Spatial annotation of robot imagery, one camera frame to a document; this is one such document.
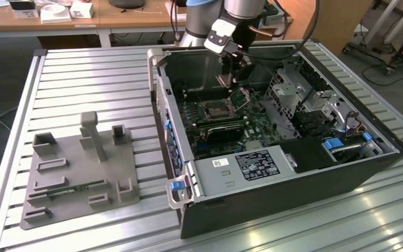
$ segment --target metal bracket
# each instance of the metal bracket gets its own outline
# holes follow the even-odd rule
[[[148,87],[150,91],[155,90],[152,68],[159,67],[163,64],[166,58],[162,48],[152,48],[147,52],[147,66],[148,66]]]

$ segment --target motherboard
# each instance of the motherboard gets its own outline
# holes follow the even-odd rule
[[[199,95],[187,96],[196,100]],[[186,100],[178,108],[196,160],[259,149],[280,141],[262,105],[263,93],[240,87],[223,99]]]

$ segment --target table leg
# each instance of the table leg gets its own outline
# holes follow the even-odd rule
[[[110,34],[111,34],[111,29],[98,29],[98,34],[99,34],[99,38],[100,38],[100,44],[102,47],[111,47],[111,40],[110,40]]]

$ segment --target blue latch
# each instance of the blue latch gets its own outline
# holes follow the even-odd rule
[[[172,181],[171,182],[171,191],[176,192],[186,189],[184,181]]]
[[[324,145],[328,150],[344,146],[340,139],[338,139],[338,138],[327,139],[324,141]]]
[[[166,120],[164,129],[171,129],[171,119]]]
[[[370,141],[373,139],[373,136],[369,132],[365,132],[363,133],[363,138],[365,138],[365,140]]]

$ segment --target wooden desk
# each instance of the wooden desk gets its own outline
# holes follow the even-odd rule
[[[99,0],[92,0],[95,10],[99,9]],[[100,15],[95,11],[91,19],[73,18],[72,22],[41,24],[40,18],[16,19],[9,6],[0,7],[0,31],[13,30],[53,30],[53,29],[75,29],[82,26],[86,28],[98,28],[100,24]]]
[[[99,36],[102,47],[110,47],[110,34],[115,33],[152,33],[171,32],[172,26],[166,9],[166,0],[146,0],[143,8],[130,9],[126,12],[114,7],[108,0],[99,0],[100,28]],[[186,29],[186,22],[178,22],[178,30]]]
[[[144,8],[128,10],[111,6],[108,0],[92,0],[92,19],[73,18],[72,22],[41,24],[39,18],[16,19],[11,7],[0,7],[0,37],[37,37],[98,34],[102,47],[111,47],[110,34],[172,31],[164,0],[146,0]],[[184,30],[184,22],[178,22]]]
[[[171,27],[164,3],[166,0],[147,0],[143,8],[122,12],[108,0],[100,0],[100,28]]]
[[[284,39],[302,39],[312,25],[315,0],[279,0],[294,17]],[[340,54],[373,0],[320,0],[319,19],[312,38]]]

